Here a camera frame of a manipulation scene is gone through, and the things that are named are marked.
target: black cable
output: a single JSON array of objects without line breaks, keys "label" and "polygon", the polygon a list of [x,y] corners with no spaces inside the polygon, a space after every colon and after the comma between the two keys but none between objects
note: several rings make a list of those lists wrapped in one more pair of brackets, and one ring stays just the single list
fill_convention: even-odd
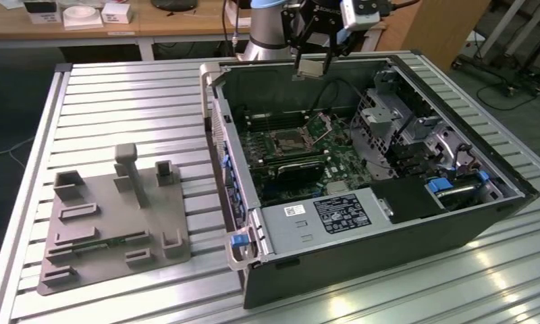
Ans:
[{"label": "black cable", "polygon": [[472,149],[472,145],[468,145],[467,143],[460,143],[457,145],[456,150],[453,151],[452,169],[456,169],[456,162],[459,162],[459,153],[468,152],[471,149]]},{"label": "black cable", "polygon": [[225,29],[225,4],[228,0],[223,0],[223,29],[224,29],[224,45],[225,45],[225,56],[232,53],[231,46],[228,45],[228,30]]},{"label": "black cable", "polygon": [[177,44],[179,43],[173,43],[172,45],[164,45],[164,44],[157,43],[156,45],[159,45],[159,47],[167,47],[167,48],[172,49]]},{"label": "black cable", "polygon": [[339,86],[337,86],[336,80],[332,79],[332,80],[328,80],[328,81],[324,83],[324,85],[323,85],[323,87],[321,87],[321,89],[320,89],[320,93],[319,93],[319,95],[316,96],[315,102],[312,103],[312,106],[309,107],[309,110],[308,110],[308,114],[309,114],[309,115],[312,114],[312,112],[313,112],[315,109],[317,108],[317,104],[320,103],[320,99],[323,98],[323,95],[324,95],[324,93],[325,93],[325,89],[331,86],[331,84],[335,84],[335,85],[336,85],[336,94],[335,94],[335,96],[333,96],[331,102],[327,104],[327,106],[332,105],[333,102],[335,102],[335,100],[337,99],[337,96],[339,96]]},{"label": "black cable", "polygon": [[504,84],[503,82],[496,83],[496,84],[489,84],[488,86],[484,86],[483,88],[480,88],[480,89],[476,91],[476,98],[477,98],[477,100],[480,100],[481,103],[483,103],[484,105],[487,105],[488,107],[491,107],[493,110],[497,110],[497,111],[511,111],[511,110],[515,110],[516,108],[521,107],[523,105],[526,105],[527,103],[530,103],[531,101],[535,101],[535,100],[538,99],[538,97],[534,97],[532,99],[528,99],[527,101],[519,103],[517,105],[515,105],[515,106],[512,106],[512,107],[509,107],[509,108],[499,108],[499,107],[492,106],[492,105],[491,105],[489,103],[487,103],[487,102],[484,101],[484,99],[480,97],[480,92],[483,92],[487,88],[491,88],[491,87],[493,87],[493,86],[500,86],[500,85],[503,85],[503,84]]},{"label": "black cable", "polygon": [[184,59],[192,53],[192,50],[195,49],[195,45],[196,45],[196,42],[192,42],[192,45],[189,46],[187,53],[183,56],[180,56],[177,59]]},{"label": "black cable", "polygon": [[400,129],[397,130],[396,134],[393,135],[393,137],[389,140],[389,144],[388,147],[395,144],[396,140],[400,138],[400,135],[404,132],[404,129],[408,127],[408,125],[411,124],[411,122],[415,120],[416,114],[412,111],[411,115],[408,116],[408,119],[405,120],[403,126],[400,127]]},{"label": "black cable", "polygon": [[[237,18],[240,17],[240,0],[236,0],[236,22],[233,25],[233,37],[236,37],[236,42],[237,42]],[[236,55],[236,46],[235,40],[232,39],[232,52]]]},{"label": "black cable", "polygon": [[400,9],[400,8],[405,8],[405,7],[409,7],[411,5],[413,5],[413,4],[419,3],[419,2],[420,2],[420,0],[411,0],[411,1],[407,1],[404,3],[399,3],[399,4],[393,5],[393,8],[395,8],[395,10]]}]

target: green circuit board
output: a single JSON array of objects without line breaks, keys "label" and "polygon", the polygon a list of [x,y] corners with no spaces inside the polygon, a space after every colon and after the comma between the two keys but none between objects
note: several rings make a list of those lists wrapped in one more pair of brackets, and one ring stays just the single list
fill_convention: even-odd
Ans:
[{"label": "green circuit board", "polygon": [[303,127],[240,135],[264,207],[325,196],[335,184],[353,190],[371,183],[345,129],[343,120],[319,113]]}]

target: barcode label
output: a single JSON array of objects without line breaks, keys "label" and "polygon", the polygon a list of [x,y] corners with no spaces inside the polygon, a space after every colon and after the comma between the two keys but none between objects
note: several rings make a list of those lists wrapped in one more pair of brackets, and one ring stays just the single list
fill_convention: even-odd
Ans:
[{"label": "barcode label", "polygon": [[296,216],[300,214],[304,214],[307,211],[304,210],[304,206],[303,205],[296,205],[296,206],[291,206],[284,208],[284,212],[287,214],[287,216]]}]

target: white sticker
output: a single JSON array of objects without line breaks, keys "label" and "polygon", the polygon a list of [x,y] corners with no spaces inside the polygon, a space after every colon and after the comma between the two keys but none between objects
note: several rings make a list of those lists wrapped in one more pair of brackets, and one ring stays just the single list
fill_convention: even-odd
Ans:
[{"label": "white sticker", "polygon": [[108,32],[108,36],[136,35],[136,32]]},{"label": "white sticker", "polygon": [[300,214],[304,214],[307,211],[304,210],[304,206],[303,205],[296,205],[296,206],[291,206],[284,208],[284,212],[287,214],[287,216],[296,216]]}]

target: gray floor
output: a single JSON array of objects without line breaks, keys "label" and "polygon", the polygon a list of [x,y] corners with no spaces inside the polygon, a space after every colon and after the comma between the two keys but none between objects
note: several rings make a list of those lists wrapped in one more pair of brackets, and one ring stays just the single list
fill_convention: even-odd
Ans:
[{"label": "gray floor", "polygon": [[[488,13],[483,17],[477,29],[484,34],[492,31],[501,14],[503,12]],[[509,39],[513,29],[521,22],[520,18],[512,22],[511,28],[500,38],[503,43]],[[536,29],[516,55],[519,59],[524,59],[539,39],[540,30]],[[156,49],[157,57],[164,59],[211,57],[216,47],[215,43],[199,43],[193,47],[191,44],[177,44],[172,48]],[[57,63],[64,63],[64,56],[58,49],[0,50],[0,150],[34,135]],[[471,67],[451,72],[449,76],[472,95],[479,88],[497,81],[496,78]],[[530,99],[530,96],[517,94],[515,98],[508,99],[496,89],[488,89],[484,91],[483,98],[491,105],[509,107]],[[503,112],[492,109],[489,111],[540,156],[540,97],[513,111]],[[30,146],[32,144],[28,144],[14,152],[22,162],[26,162]],[[6,155],[0,157],[0,245],[22,172],[20,165]]]}]

